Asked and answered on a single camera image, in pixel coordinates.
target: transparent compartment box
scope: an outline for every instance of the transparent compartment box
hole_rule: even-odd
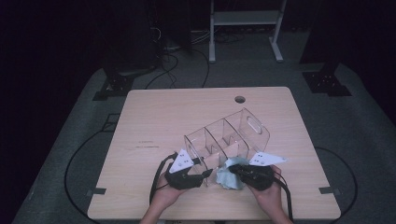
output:
[[[207,187],[216,183],[217,170],[228,158],[250,160],[256,152],[265,150],[269,138],[268,130],[246,108],[184,136],[191,158],[199,158],[201,162],[191,170],[201,174],[213,169],[205,180]]]

